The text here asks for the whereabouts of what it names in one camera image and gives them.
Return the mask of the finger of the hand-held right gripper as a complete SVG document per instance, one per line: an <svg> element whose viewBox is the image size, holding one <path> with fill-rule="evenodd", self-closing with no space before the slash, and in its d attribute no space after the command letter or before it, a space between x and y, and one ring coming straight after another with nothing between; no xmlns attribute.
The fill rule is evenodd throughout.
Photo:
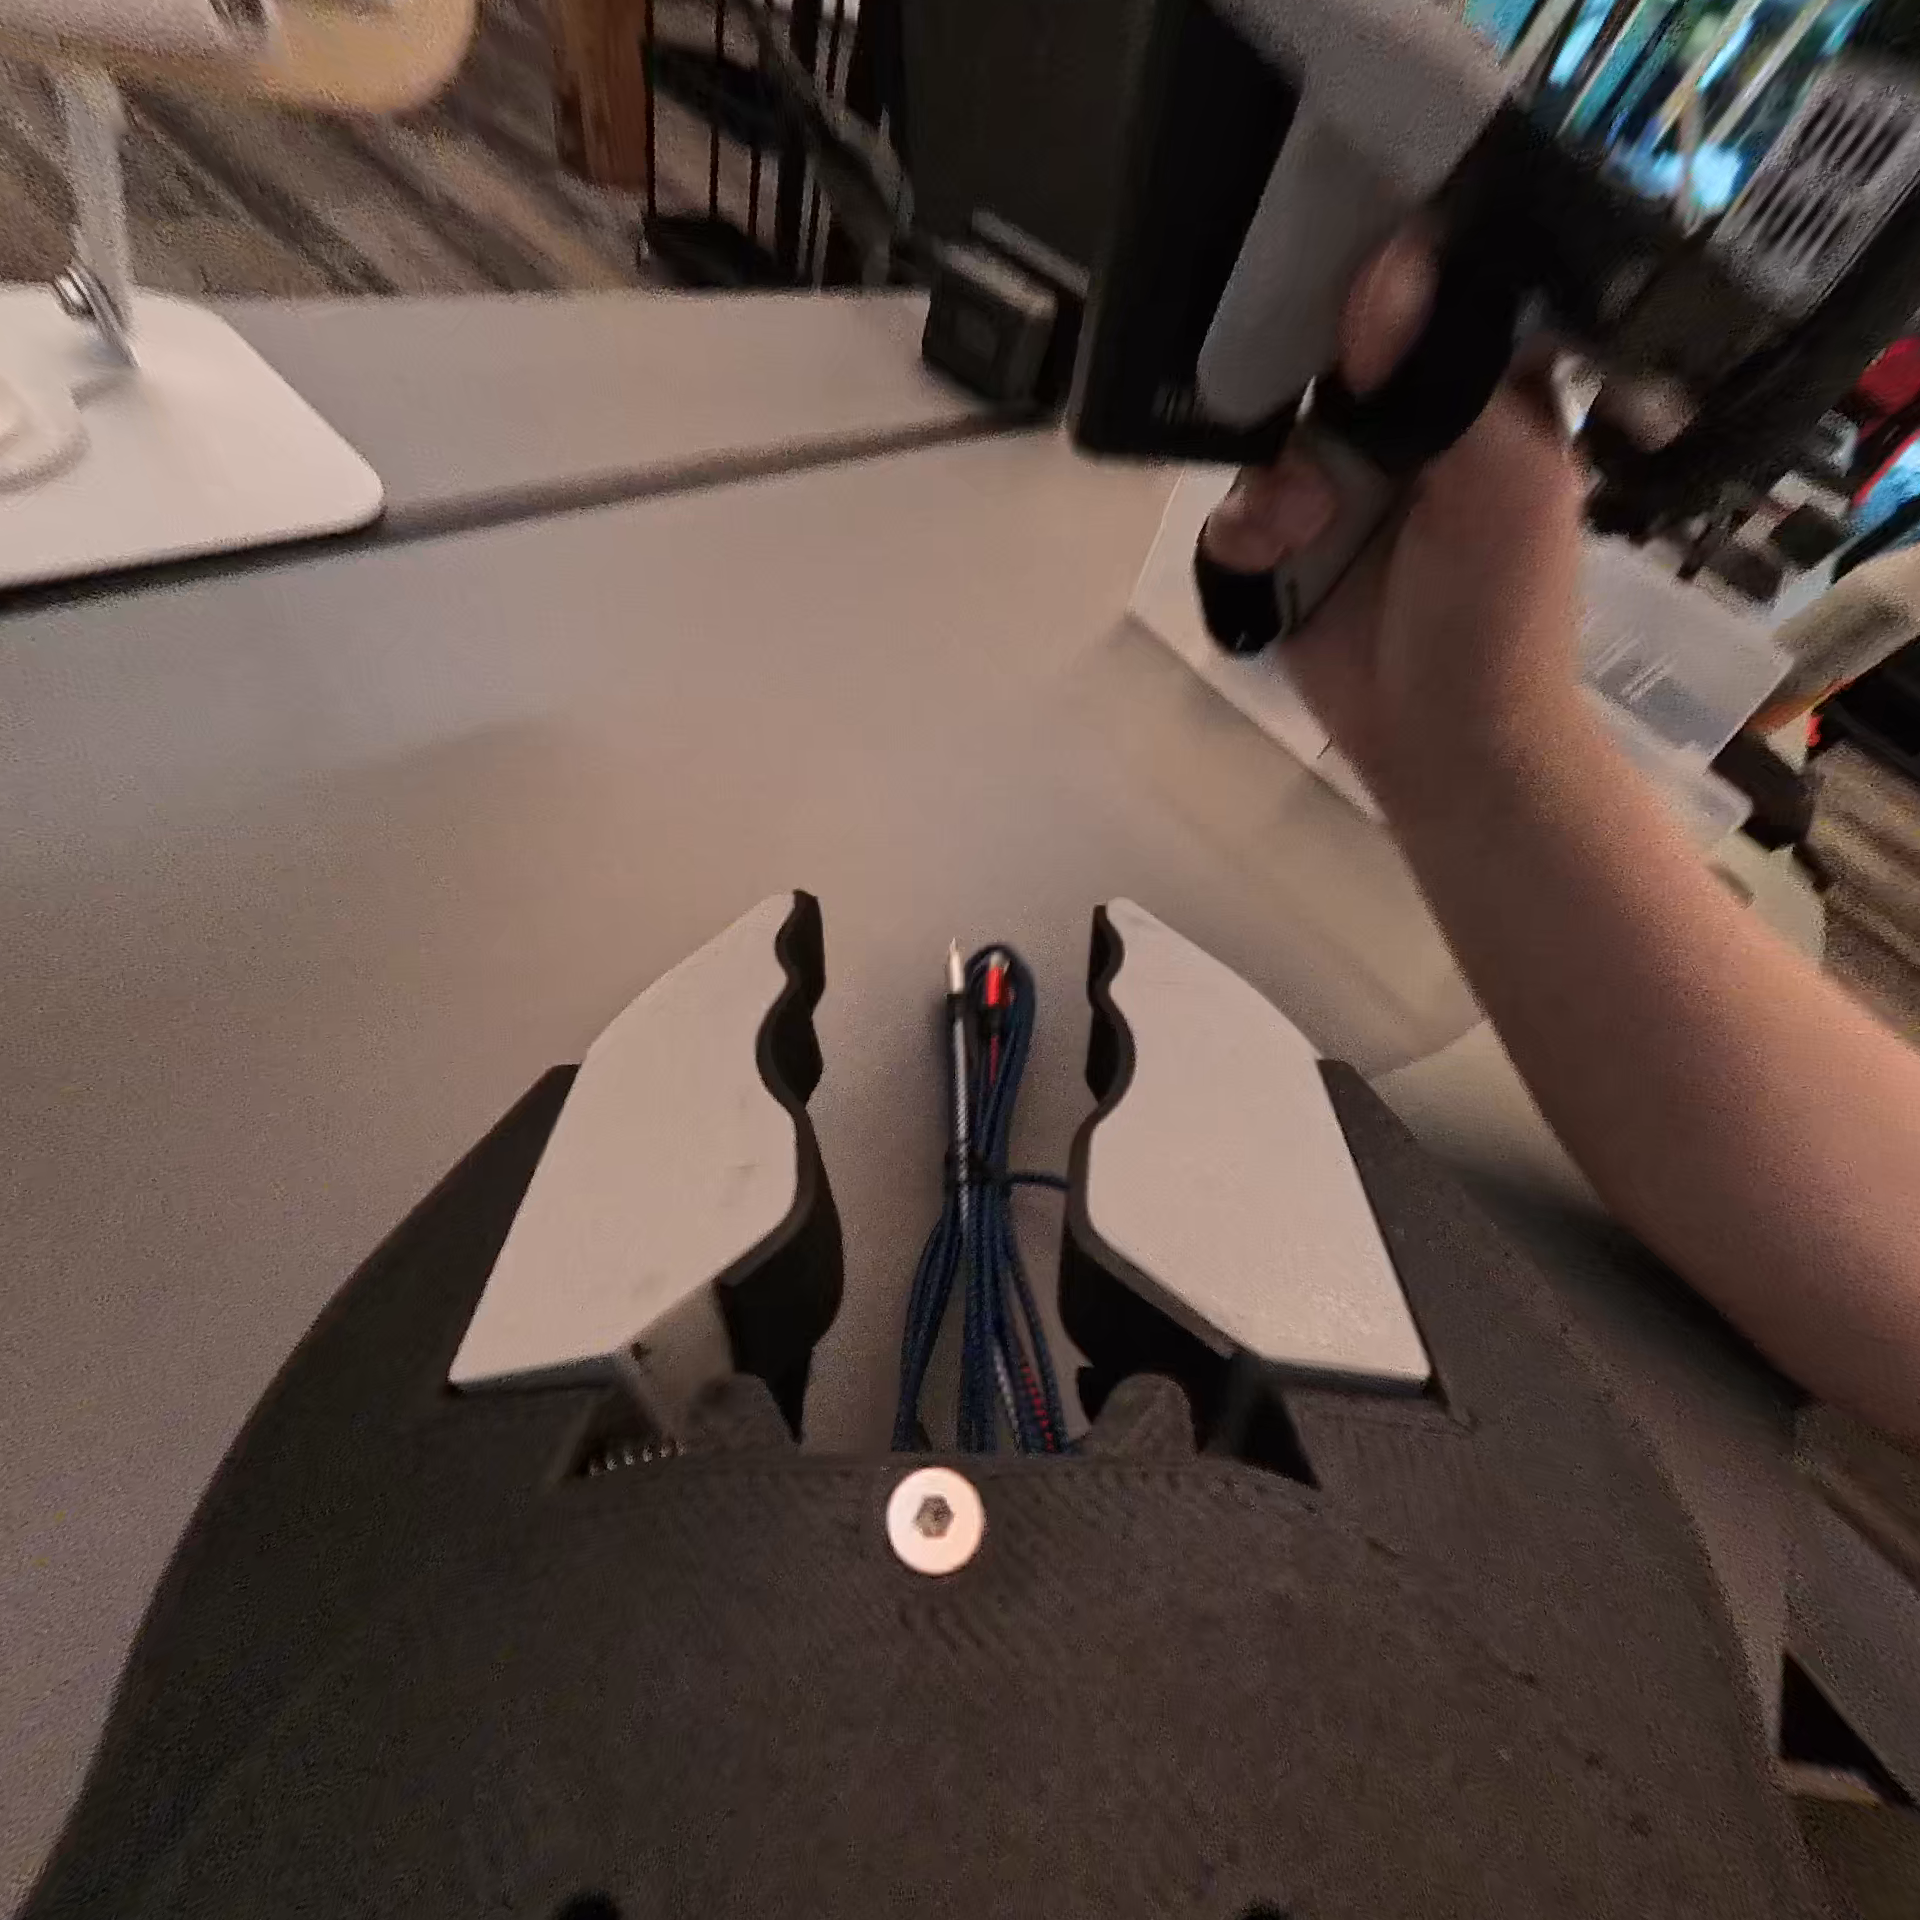
<svg viewBox="0 0 1920 1920"><path fill-rule="evenodd" d="M1291 94L1196 361L1220 426L1256 426L1332 368L1374 253L1455 174L1508 102L1497 50L1444 2L1216 2Z"/></svg>

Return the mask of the wooden support post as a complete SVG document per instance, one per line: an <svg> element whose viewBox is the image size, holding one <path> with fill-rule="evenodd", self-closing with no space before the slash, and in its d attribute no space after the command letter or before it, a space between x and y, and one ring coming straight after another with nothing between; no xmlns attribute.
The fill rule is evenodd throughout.
<svg viewBox="0 0 1920 1920"><path fill-rule="evenodd" d="M639 194L652 180L649 2L544 2L555 153L567 174Z"/></svg>

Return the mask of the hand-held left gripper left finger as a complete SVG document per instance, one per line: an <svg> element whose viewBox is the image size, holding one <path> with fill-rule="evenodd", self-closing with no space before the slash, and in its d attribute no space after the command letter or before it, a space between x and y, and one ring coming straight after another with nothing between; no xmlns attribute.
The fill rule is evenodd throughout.
<svg viewBox="0 0 1920 1920"><path fill-rule="evenodd" d="M684 1438L756 1380L795 1442L846 1305L812 1092L823 908L761 897L590 1041L448 1363L461 1394L609 1388Z"/></svg>

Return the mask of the black rolling cart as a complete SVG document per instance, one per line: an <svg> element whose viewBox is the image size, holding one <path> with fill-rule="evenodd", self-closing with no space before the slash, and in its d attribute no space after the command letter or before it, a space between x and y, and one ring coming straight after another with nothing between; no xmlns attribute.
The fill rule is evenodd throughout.
<svg viewBox="0 0 1920 1920"><path fill-rule="evenodd" d="M913 276L898 2L643 2L646 260L692 291Z"/></svg>

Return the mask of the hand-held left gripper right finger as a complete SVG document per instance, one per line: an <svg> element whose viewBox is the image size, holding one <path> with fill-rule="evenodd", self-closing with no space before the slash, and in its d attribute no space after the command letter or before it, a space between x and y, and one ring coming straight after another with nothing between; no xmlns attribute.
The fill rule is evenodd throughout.
<svg viewBox="0 0 1920 1920"><path fill-rule="evenodd" d="M1130 897L1090 915L1088 1005L1058 1281L1088 1418L1162 1376L1201 1452L1299 1454L1291 1388L1429 1398L1318 1048Z"/></svg>

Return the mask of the person's right forearm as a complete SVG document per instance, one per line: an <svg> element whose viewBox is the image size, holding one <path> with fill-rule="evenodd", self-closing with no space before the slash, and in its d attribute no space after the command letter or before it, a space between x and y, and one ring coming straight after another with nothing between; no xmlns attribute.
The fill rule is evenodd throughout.
<svg viewBox="0 0 1920 1920"><path fill-rule="evenodd" d="M1917 1448L1917 1051L1739 908L1573 680L1380 686L1368 771L1599 1198Z"/></svg>

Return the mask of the person's right hand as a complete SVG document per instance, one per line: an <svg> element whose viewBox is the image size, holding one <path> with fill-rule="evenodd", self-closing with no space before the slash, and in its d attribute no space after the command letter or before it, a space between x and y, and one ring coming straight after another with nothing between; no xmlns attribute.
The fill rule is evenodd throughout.
<svg viewBox="0 0 1920 1920"><path fill-rule="evenodd" d="M1429 223L1356 276L1336 368L1359 394L1407 357L1436 276ZM1525 748L1594 721L1578 692L1584 472L1550 373L1531 349L1287 644L1303 702L1405 840L1491 796ZM1332 535L1333 506L1326 462L1296 436L1275 464L1240 467L1200 549L1272 573Z"/></svg>

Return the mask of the black power adapter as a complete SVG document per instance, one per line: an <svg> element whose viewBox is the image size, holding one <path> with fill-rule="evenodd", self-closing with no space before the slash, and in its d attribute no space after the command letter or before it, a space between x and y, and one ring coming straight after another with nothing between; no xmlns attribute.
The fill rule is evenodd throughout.
<svg viewBox="0 0 1920 1920"><path fill-rule="evenodd" d="M928 279L922 363L1004 411L1044 411L1061 295L1012 258L973 243L939 250Z"/></svg>

